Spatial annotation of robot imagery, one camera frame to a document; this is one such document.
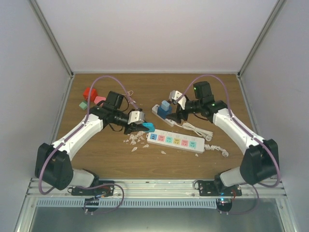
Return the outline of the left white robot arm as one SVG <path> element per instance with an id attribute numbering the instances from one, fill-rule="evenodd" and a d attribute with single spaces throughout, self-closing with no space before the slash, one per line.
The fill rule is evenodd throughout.
<path id="1" fill-rule="evenodd" d="M 98 176 L 91 171 L 72 167 L 71 162 L 77 152 L 107 126 L 120 126 L 124 134 L 150 132 L 153 129 L 152 124 L 145 122 L 145 114 L 141 109 L 129 113 L 121 111 L 123 99 L 123 95 L 110 91 L 103 104 L 91 107 L 89 113 L 68 134 L 50 145 L 40 145 L 35 166 L 35 176 L 39 182 L 58 190 L 80 187 L 88 195 L 98 193 Z"/>

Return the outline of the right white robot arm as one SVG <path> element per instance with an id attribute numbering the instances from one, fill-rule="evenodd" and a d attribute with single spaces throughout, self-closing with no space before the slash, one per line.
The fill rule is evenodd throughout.
<path id="1" fill-rule="evenodd" d="M 169 102 L 176 111 L 167 115 L 177 123 L 186 121 L 189 114 L 198 113 L 225 132 L 243 153 L 241 165 L 224 171 L 214 178 L 214 191 L 226 195 L 231 187 L 239 184 L 261 184 L 274 175 L 280 179 L 278 145 L 273 139 L 266 140 L 250 130 L 232 113 L 224 101 L 216 101 L 207 81 L 193 85 L 195 100 L 173 90 Z"/>

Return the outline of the pale blue charger plug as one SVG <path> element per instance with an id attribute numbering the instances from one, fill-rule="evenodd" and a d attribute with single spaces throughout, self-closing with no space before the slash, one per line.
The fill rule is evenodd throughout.
<path id="1" fill-rule="evenodd" d="M 162 110 L 168 111 L 168 110 L 169 110 L 169 107 L 170 107 L 170 103 L 169 103 L 168 101 L 163 100 L 163 101 L 161 102 L 161 108 L 162 108 Z"/>

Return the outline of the red cube socket adapter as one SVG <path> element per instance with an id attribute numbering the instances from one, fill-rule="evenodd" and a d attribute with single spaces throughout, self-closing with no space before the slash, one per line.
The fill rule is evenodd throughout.
<path id="1" fill-rule="evenodd" d="M 90 102 L 94 102 L 95 98 L 98 96 L 97 90 L 95 88 L 86 88 L 83 92 L 83 97 L 86 101 L 90 99 Z"/>

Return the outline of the white multicolour power strip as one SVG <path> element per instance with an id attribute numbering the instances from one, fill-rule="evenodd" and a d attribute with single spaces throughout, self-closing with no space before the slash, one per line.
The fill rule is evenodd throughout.
<path id="1" fill-rule="evenodd" d="M 160 145 L 199 154 L 205 151 L 216 150 L 221 152 L 223 157 L 229 156 L 229 153 L 225 149 L 216 145 L 206 144 L 206 140 L 202 137 L 195 137 L 165 130 L 155 129 L 154 132 L 148 133 L 147 142 L 154 145 Z"/>

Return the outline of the blue cube adapter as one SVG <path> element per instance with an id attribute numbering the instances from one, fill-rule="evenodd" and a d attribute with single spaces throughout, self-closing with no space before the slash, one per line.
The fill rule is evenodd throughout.
<path id="1" fill-rule="evenodd" d="M 167 115 L 171 114 L 172 107 L 169 106 L 168 110 L 164 110 L 161 106 L 158 107 L 157 109 L 157 115 L 165 120 L 167 118 Z"/>

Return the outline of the pink plug adapter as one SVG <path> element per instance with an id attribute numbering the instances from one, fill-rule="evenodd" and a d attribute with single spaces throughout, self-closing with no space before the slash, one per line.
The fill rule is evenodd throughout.
<path id="1" fill-rule="evenodd" d="M 100 96 L 96 96 L 94 99 L 94 104 L 98 104 L 101 101 L 105 101 L 106 98 L 105 97 L 100 97 Z"/>

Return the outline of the light blue plug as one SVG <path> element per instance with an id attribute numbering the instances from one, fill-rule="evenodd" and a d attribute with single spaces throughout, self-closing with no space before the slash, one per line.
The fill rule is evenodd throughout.
<path id="1" fill-rule="evenodd" d="M 146 132 L 154 132 L 155 131 L 155 127 L 154 127 L 154 125 L 153 125 L 153 123 L 149 123 L 149 122 L 147 122 L 148 123 L 148 127 L 146 127 Z"/>

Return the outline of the small white power strip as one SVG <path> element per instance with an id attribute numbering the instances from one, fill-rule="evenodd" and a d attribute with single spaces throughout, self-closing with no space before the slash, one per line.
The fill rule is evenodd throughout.
<path id="1" fill-rule="evenodd" d="M 199 127 L 196 127 L 188 122 L 184 122 L 182 124 L 178 124 L 176 123 L 175 121 L 173 120 L 170 120 L 170 119 L 163 119 L 162 117 L 160 117 L 157 113 L 158 111 L 158 108 L 159 108 L 159 105 L 156 104 L 152 107 L 152 113 L 157 116 L 159 119 L 161 119 L 162 121 L 164 121 L 166 124 L 168 124 L 169 126 L 171 127 L 174 127 L 174 126 L 178 126 L 180 128 L 183 128 L 185 130 L 190 130 L 190 131 L 193 131 L 195 134 L 197 134 L 198 136 L 200 137 L 203 137 L 207 142 L 210 142 L 212 140 L 212 137 L 213 137 L 213 132 L 212 131 L 209 131 L 209 130 L 205 130 L 205 129 L 201 129 Z"/>

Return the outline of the white charger with pink cable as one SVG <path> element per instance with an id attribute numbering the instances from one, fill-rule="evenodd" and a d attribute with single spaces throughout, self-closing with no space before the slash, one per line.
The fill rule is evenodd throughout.
<path id="1" fill-rule="evenodd" d="M 131 104 L 134 108 L 139 108 L 139 104 L 137 104 L 137 102 L 133 99 L 133 96 L 134 95 L 134 91 L 133 90 L 129 90 L 127 93 L 126 93 L 126 98 L 128 100 L 128 103 Z"/>

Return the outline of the light green plug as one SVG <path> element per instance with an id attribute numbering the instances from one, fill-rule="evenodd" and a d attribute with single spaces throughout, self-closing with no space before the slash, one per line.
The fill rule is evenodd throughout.
<path id="1" fill-rule="evenodd" d="M 83 101 L 79 104 L 79 107 L 82 109 L 82 110 L 86 110 L 88 108 L 88 104 L 87 102 Z"/>

